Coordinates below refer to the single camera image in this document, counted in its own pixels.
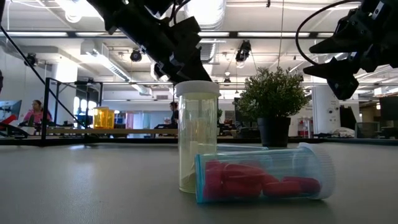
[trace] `white lid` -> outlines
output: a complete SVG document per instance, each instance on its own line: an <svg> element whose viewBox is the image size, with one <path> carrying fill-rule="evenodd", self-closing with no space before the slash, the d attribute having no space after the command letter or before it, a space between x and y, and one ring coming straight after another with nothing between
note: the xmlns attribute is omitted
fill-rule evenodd
<svg viewBox="0 0 398 224"><path fill-rule="evenodd" d="M175 86L177 97L186 93L214 93L217 96L221 96L220 86L217 83L198 80L181 82Z"/></svg>
<svg viewBox="0 0 398 224"><path fill-rule="evenodd" d="M321 192L312 199L324 199L333 194L336 185L336 173L333 161L329 153L324 150L321 145L300 143L299 147L306 147L310 149L317 157L320 165L320 172L322 175L322 188Z"/></svg>

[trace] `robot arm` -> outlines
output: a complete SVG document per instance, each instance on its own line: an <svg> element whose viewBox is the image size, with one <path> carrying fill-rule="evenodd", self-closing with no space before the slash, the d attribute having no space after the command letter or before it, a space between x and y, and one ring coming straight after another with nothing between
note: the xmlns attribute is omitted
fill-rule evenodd
<svg viewBox="0 0 398 224"><path fill-rule="evenodd" d="M159 20L174 0L87 0L102 16L105 29L117 29L156 61L155 74L167 75L173 83L188 80L211 81L197 48L200 27L194 17L173 27L170 19Z"/></svg>
<svg viewBox="0 0 398 224"><path fill-rule="evenodd" d="M349 53L344 60L304 68L326 78L340 100L351 98L359 83L354 74L362 68L374 72L380 65L398 67L398 0L363 0L357 9L339 20L332 37L312 46L311 53Z"/></svg>

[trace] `gray table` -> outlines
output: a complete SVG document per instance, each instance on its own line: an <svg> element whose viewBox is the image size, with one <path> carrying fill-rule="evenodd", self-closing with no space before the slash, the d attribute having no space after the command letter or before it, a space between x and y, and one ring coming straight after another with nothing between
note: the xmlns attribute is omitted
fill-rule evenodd
<svg viewBox="0 0 398 224"><path fill-rule="evenodd" d="M176 146L0 147L0 223L398 223L398 148L322 144L325 201L197 205Z"/></svg>

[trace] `pink shirt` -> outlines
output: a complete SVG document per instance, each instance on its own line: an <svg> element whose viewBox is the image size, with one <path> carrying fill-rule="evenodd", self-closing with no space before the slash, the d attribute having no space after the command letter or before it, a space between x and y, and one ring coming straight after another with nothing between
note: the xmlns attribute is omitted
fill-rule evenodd
<svg viewBox="0 0 398 224"><path fill-rule="evenodd" d="M35 119L34 119L34 122L35 122L35 123L39 123L39 122L41 122L41 119L43 119L43 111L40 111L40 112L38 112L38 113L35 113L35 112L33 112L33 110L30 110L30 111L28 111L27 114L25 115L24 121L28 121L28 120L30 119L30 116L32 116L32 115L35 116ZM51 118L51 115L50 115L50 114L47 115L47 119L50 120L50 121L52 121L52 118Z"/></svg>

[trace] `yellow container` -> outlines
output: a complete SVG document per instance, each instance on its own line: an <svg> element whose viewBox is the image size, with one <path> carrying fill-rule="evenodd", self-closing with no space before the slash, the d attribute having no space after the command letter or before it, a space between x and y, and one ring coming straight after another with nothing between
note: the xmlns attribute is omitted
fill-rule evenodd
<svg viewBox="0 0 398 224"><path fill-rule="evenodd" d="M107 128L109 129L114 128L114 110L108 110Z"/></svg>
<svg viewBox="0 0 398 224"><path fill-rule="evenodd" d="M108 128L108 107L94 108L94 129Z"/></svg>

